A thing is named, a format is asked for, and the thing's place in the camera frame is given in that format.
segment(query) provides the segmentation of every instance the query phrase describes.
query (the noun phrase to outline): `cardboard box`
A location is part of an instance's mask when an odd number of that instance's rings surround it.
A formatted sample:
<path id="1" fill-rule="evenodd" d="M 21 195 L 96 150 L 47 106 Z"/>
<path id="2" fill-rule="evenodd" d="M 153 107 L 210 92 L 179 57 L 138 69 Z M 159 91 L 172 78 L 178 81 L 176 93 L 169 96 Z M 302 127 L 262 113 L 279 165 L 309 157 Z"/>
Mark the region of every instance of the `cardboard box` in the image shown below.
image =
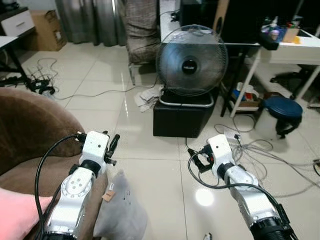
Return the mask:
<path id="1" fill-rule="evenodd" d="M 36 32 L 25 38 L 24 46 L 27 50 L 59 51 L 66 45 L 67 40 L 55 10 L 30 12 Z"/>

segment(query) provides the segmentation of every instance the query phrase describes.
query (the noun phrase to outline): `drawer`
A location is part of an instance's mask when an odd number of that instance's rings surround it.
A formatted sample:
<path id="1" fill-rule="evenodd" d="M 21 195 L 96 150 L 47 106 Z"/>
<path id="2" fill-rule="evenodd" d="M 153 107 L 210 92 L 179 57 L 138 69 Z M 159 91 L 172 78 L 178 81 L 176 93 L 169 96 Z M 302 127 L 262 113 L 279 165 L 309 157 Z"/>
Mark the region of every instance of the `drawer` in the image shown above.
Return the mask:
<path id="1" fill-rule="evenodd" d="M 29 11 L 24 11 L 5 19 L 1 22 L 1 25 L 7 36 L 14 37 L 23 34 L 35 26 Z"/>

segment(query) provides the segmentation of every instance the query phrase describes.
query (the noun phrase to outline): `curtain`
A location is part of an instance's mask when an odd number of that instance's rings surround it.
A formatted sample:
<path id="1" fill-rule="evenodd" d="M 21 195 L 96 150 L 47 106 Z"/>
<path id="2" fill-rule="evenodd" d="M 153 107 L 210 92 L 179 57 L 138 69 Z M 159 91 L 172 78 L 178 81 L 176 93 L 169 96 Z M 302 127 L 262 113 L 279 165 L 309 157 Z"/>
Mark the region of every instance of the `curtain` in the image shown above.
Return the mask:
<path id="1" fill-rule="evenodd" d="M 69 42 L 125 45 L 121 0 L 55 0 Z"/>

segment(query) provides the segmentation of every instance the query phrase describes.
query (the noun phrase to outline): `robotic arm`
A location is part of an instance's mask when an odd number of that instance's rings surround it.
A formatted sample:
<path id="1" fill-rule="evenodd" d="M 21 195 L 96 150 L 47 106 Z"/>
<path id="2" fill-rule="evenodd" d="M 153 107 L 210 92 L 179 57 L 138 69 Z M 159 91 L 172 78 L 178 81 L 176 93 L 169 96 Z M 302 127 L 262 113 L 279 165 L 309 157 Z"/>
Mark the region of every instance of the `robotic arm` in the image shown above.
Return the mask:
<path id="1" fill-rule="evenodd" d="M 106 164 L 115 165 L 111 160 L 119 135 L 112 140 L 106 133 L 90 131 L 78 133 L 83 142 L 79 167 L 61 184 L 61 197 L 52 210 L 44 229 L 44 240 L 76 240 L 85 216 L 85 206 L 90 198 L 92 186 L 99 174 L 106 171 Z"/>
<path id="2" fill-rule="evenodd" d="M 214 159 L 211 165 L 214 176 L 224 180 L 226 185 L 250 184 L 259 187 L 258 180 L 253 174 L 235 164 L 225 135 L 212 137 L 207 140 L 207 143 L 206 153 L 209 158 Z M 297 239 L 282 206 L 279 204 L 276 209 L 261 190 L 245 185 L 229 187 L 229 189 L 255 240 Z"/>

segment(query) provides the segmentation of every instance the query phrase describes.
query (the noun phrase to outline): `black box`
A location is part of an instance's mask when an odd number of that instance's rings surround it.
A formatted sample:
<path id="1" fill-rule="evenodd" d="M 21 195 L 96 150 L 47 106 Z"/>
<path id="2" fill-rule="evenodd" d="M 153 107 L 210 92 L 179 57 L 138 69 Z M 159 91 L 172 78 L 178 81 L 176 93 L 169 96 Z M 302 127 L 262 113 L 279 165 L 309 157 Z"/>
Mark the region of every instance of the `black box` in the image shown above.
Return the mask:
<path id="1" fill-rule="evenodd" d="M 211 93 L 214 104 L 209 108 L 167 106 L 158 101 L 153 109 L 153 136 L 197 138 L 214 111 L 219 89 L 215 88 Z M 177 102 L 186 104 L 207 104 L 210 102 L 208 94 L 181 97 L 168 92 L 165 97 L 168 99 L 175 97 Z"/>

